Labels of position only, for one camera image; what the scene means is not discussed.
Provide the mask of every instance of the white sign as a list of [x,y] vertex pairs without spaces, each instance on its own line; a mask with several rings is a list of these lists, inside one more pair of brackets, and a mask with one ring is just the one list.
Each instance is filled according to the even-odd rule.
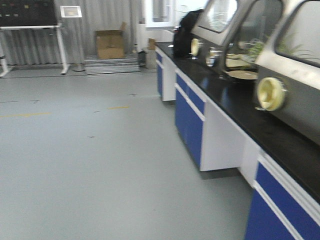
[[82,18],[80,6],[60,6],[62,18]]

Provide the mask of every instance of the metal step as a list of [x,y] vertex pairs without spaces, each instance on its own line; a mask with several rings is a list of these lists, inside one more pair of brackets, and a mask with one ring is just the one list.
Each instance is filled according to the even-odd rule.
[[98,59],[97,56],[87,56],[84,63],[88,75],[140,72],[138,61],[133,55],[116,59]]
[[85,68],[86,74],[119,74],[119,73],[138,73],[140,68],[136,66],[113,67],[113,66],[93,66]]

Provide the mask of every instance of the metal stand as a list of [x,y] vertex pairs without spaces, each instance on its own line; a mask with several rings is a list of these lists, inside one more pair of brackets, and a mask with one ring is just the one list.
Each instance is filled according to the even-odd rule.
[[8,67],[6,56],[4,54],[4,50],[2,48],[1,42],[0,42],[0,60],[1,60],[0,62],[1,62],[2,70],[3,70],[3,72],[0,73],[0,78],[2,78],[6,74],[8,74],[12,70],[12,68]]
[[85,70],[85,66],[82,63],[76,64],[72,67],[72,71],[75,72],[83,72]]
[[[62,75],[65,75],[70,67],[70,64],[67,63],[67,57],[66,57],[66,51],[64,46],[64,41],[62,38],[61,33],[61,25],[43,25],[43,26],[2,26],[0,27],[0,30],[20,30],[20,29],[56,29],[56,37],[58,40],[59,45],[59,51],[61,56],[61,62],[62,62]],[[11,71],[11,68],[8,68],[7,60],[4,55],[3,48],[0,43],[0,59],[1,59],[1,65],[3,72],[0,73],[0,78],[4,77],[7,73]]]

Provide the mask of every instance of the window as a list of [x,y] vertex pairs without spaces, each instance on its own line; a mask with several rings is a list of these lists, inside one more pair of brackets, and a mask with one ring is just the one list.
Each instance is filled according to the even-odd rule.
[[236,0],[214,0],[209,7],[206,16],[201,19],[201,28],[221,33],[229,25],[234,16],[238,2]]
[[165,28],[174,25],[174,0],[144,0],[145,26]]
[[282,16],[281,0],[257,0],[233,37],[226,55],[229,70],[254,70],[254,62]]
[[310,65],[320,66],[320,1],[306,1],[277,40],[276,52]]
[[205,9],[208,0],[176,0],[175,3],[175,26],[178,26],[181,19],[190,11]]

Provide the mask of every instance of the yellow floor marking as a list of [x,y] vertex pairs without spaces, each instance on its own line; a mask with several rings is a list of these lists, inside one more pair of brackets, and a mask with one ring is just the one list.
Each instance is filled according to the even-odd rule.
[[0,118],[14,118],[14,117],[31,117],[31,116],[38,116],[38,115],[49,115],[51,112],[38,112],[38,113],[22,113],[22,114],[13,114],[13,115],[6,115],[0,116]]
[[115,107],[109,107],[109,110],[113,110],[113,109],[128,109],[130,108],[129,106],[115,106]]

